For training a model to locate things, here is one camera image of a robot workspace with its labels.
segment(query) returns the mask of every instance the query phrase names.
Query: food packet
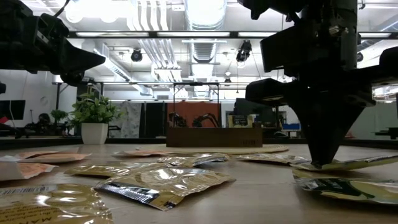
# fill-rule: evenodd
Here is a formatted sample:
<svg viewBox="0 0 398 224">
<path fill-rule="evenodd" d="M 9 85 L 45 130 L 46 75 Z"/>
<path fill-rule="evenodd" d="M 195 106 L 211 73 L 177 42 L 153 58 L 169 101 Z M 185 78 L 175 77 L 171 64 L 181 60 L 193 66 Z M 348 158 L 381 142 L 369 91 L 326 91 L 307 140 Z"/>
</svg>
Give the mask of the food packet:
<svg viewBox="0 0 398 224">
<path fill-rule="evenodd" d="M 112 214 L 90 187 L 49 184 L 0 189 L 0 223 L 113 224 Z"/>
<path fill-rule="evenodd" d="M 0 161 L 3 162 L 34 162 L 34 163 L 49 163 L 49 164 L 56 164 L 62 162 L 73 162 L 79 161 L 91 154 L 42 154 L 36 155 L 35 157 L 30 157 L 28 159 L 18 159 L 14 156 L 4 156 L 0 158 Z"/>
<path fill-rule="evenodd" d="M 127 177 L 112 177 L 100 182 L 95 189 L 114 192 L 167 211 L 189 194 L 230 180 L 234 179 L 210 170 L 171 167 Z"/>
<path fill-rule="evenodd" d="M 43 172 L 51 172 L 54 167 L 48 164 L 0 162 L 0 170 L 3 170 L 0 172 L 0 181 L 29 179 Z"/>
<path fill-rule="evenodd" d="M 102 177 L 116 177 L 131 175 L 153 169 L 171 167 L 170 164 L 150 162 L 113 162 L 105 165 L 78 166 L 65 171 L 69 175 L 97 175 Z"/>
<path fill-rule="evenodd" d="M 247 160 L 247 161 L 278 162 L 281 164 L 300 164 L 300 163 L 309 161 L 308 159 L 300 157 L 300 156 L 267 154 L 267 153 L 239 155 L 239 156 L 233 157 L 233 159 Z"/>
<path fill-rule="evenodd" d="M 123 156 L 123 157 L 135 157 L 135 156 L 161 156 L 165 154 L 170 154 L 173 152 L 169 151 L 154 151 L 154 150 L 135 150 L 135 151 L 121 151 L 115 152 L 114 156 Z"/>
<path fill-rule="evenodd" d="M 15 155 L 16 158 L 18 159 L 29 159 L 37 156 L 43 156 L 43 155 L 49 155 L 49 154 L 71 154 L 71 153 L 77 153 L 79 150 L 78 147 L 74 149 L 67 149 L 63 151 L 34 151 L 34 152 L 22 152 L 17 155 Z"/>
<path fill-rule="evenodd" d="M 228 161 L 229 157 L 226 154 L 193 154 L 187 156 L 170 156 L 163 157 L 157 160 L 157 162 L 164 162 L 172 164 L 173 166 L 180 167 L 195 167 L 200 164 L 207 162 L 225 162 Z"/>
<path fill-rule="evenodd" d="M 322 167 L 315 167 L 311 161 L 300 164 L 291 164 L 291 166 L 310 171 L 326 171 L 326 170 L 353 170 L 365 167 L 380 166 L 384 164 L 391 164 L 398 162 L 398 155 L 396 156 L 376 156 L 363 159 L 353 159 L 350 161 L 333 160 L 331 164 L 325 164 Z"/>
<path fill-rule="evenodd" d="M 322 196 L 358 202 L 398 205 L 398 181 L 317 177 L 317 173 L 293 170 L 296 183 Z"/>
</svg>

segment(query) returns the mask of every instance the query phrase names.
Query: barcode label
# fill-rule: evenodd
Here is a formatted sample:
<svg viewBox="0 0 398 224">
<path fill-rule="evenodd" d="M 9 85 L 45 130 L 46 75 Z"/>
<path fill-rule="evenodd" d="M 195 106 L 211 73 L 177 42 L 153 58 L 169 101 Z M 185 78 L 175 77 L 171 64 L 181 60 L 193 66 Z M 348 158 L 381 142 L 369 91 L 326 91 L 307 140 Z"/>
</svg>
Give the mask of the barcode label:
<svg viewBox="0 0 398 224">
<path fill-rule="evenodd" d="M 50 191 L 53 191 L 56 189 L 57 189 L 56 185 L 43 185 L 43 186 L 37 186 L 37 187 L 18 187 L 18 188 L 10 188 L 10 189 L 0 189 L 0 195 L 50 192 Z"/>
</svg>

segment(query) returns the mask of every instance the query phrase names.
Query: round wooden board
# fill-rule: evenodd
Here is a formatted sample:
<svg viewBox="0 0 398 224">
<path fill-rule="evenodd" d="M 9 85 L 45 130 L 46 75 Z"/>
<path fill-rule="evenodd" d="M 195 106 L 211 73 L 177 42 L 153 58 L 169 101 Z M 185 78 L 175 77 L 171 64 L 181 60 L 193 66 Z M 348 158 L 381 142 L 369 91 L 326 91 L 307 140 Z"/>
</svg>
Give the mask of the round wooden board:
<svg viewBox="0 0 398 224">
<path fill-rule="evenodd" d="M 140 146 L 137 150 L 171 151 L 174 153 L 225 153 L 225 154 L 253 154 L 273 153 L 288 151 L 289 148 L 283 145 L 265 144 L 262 147 L 166 147 L 166 144 L 151 144 Z"/>
</svg>

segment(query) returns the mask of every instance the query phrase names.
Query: curtain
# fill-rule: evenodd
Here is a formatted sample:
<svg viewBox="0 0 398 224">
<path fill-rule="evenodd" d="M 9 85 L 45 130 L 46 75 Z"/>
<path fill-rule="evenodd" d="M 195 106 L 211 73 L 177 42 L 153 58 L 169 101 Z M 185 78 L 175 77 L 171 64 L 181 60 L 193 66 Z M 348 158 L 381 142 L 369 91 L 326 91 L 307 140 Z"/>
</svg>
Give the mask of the curtain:
<svg viewBox="0 0 398 224">
<path fill-rule="evenodd" d="M 112 121 L 110 126 L 118 126 L 120 131 L 110 131 L 109 138 L 139 138 L 139 127 L 141 117 L 141 103 L 125 101 L 116 105 L 124 112 L 122 119 Z"/>
</svg>

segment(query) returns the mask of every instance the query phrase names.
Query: potted plant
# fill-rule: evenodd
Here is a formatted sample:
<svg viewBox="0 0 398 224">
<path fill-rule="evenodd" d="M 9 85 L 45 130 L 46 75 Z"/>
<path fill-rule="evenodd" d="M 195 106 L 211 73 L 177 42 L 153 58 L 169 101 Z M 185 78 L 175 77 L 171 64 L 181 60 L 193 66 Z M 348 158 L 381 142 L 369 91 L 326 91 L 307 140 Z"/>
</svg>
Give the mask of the potted plant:
<svg viewBox="0 0 398 224">
<path fill-rule="evenodd" d="M 74 105 L 73 123 L 81 124 L 81 137 L 84 144 L 104 144 L 108 134 L 108 123 L 119 119 L 122 112 L 109 102 L 109 98 L 94 93 L 80 95 Z"/>
<path fill-rule="evenodd" d="M 68 113 L 62 110 L 52 110 L 51 116 L 54 118 L 54 124 L 58 125 L 58 122 L 68 117 Z"/>
</svg>

